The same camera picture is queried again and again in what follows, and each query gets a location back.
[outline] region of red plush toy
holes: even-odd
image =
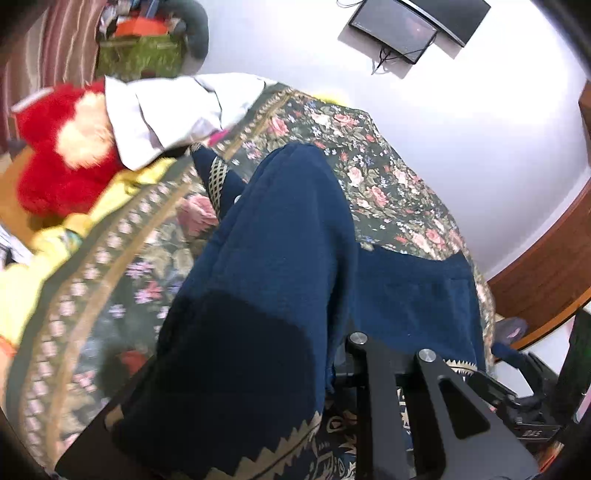
[[[104,81],[87,88],[57,86],[14,116],[21,138],[35,151],[17,191],[31,213],[87,213],[124,168],[106,111]]]

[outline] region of yellow cloth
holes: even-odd
[[[334,103],[335,105],[340,106],[350,106],[349,101],[346,100],[346,95],[342,92],[317,93],[312,96],[326,103]]]
[[[131,200],[140,185],[158,183],[174,162],[174,158],[160,158],[138,171],[120,171],[88,214],[73,213],[60,226],[37,232],[32,241],[34,256],[31,263],[12,264],[0,272],[0,336],[13,346],[21,343],[22,333],[37,307],[45,280],[78,248],[78,245],[66,243],[66,230],[86,237],[103,218]]]

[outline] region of brown wooden edge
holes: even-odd
[[[529,259],[532,255],[534,255],[540,248],[545,246],[547,240],[550,239],[562,226],[563,223],[568,220],[570,215],[579,207],[581,202],[585,200],[585,197],[591,192],[591,179],[587,181],[581,192],[577,195],[577,197],[573,200],[573,203],[570,204],[569,208],[560,216],[558,220],[548,229],[548,231],[542,235],[531,247],[529,247],[525,252],[523,252],[519,258],[513,261],[509,266],[505,267],[502,271],[497,273],[494,277],[492,277],[489,281],[489,285],[495,285],[496,283],[501,282],[506,277],[511,275],[516,268],[519,268],[521,264]]]
[[[563,323],[565,323],[569,318],[571,318],[575,314],[575,312],[579,308],[584,306],[589,300],[591,300],[591,287],[588,288],[585,291],[585,293],[583,293],[572,304],[570,304],[562,312],[560,312],[559,315],[551,319],[549,322],[546,322],[542,327],[531,332],[529,335],[524,336],[521,340],[512,343],[511,347],[517,350],[522,350],[524,348],[531,346],[533,343],[536,343],[538,340],[542,339],[543,337],[545,337],[546,335],[560,327]]]

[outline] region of wooden furniture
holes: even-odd
[[[591,135],[591,82],[587,82],[585,90],[579,100],[579,106],[581,108],[581,114],[587,125],[589,135]]]
[[[39,218],[21,207],[17,200],[17,184],[22,171],[28,165],[33,150],[29,147],[20,152],[2,176],[0,176],[0,222],[26,247],[37,231],[49,226],[59,225],[57,217]]]
[[[530,327],[523,348],[568,320],[591,299],[591,180],[560,219],[489,285],[496,311]]]

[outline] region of striped curtain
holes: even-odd
[[[105,0],[56,0],[12,49],[0,70],[0,151],[12,105],[43,87],[82,86],[95,73],[96,27]]]

